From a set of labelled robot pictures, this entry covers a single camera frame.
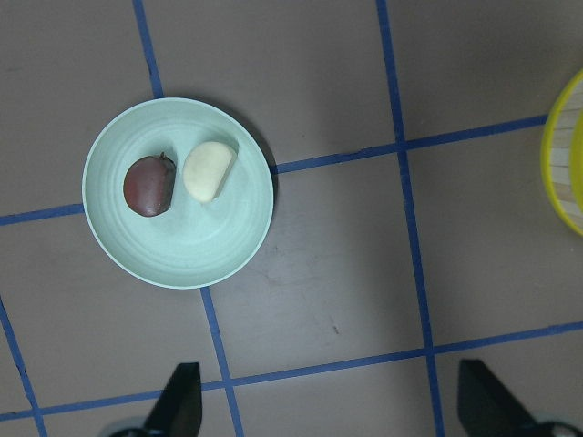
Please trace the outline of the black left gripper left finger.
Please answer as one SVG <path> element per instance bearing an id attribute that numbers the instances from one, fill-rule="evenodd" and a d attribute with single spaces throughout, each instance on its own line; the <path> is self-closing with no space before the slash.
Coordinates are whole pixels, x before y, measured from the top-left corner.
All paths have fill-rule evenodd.
<path id="1" fill-rule="evenodd" d="M 173 371 L 144 422 L 148 436 L 199 435 L 202 422 L 202 389 L 197 362 L 181 363 Z"/>

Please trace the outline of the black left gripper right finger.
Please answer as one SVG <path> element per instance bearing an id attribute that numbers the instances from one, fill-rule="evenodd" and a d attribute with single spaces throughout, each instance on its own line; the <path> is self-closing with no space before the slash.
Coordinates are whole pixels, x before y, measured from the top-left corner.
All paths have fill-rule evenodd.
<path id="1" fill-rule="evenodd" d="M 518 436 L 534 417 L 481 360 L 461 360 L 457 415 L 468 436 Z"/>

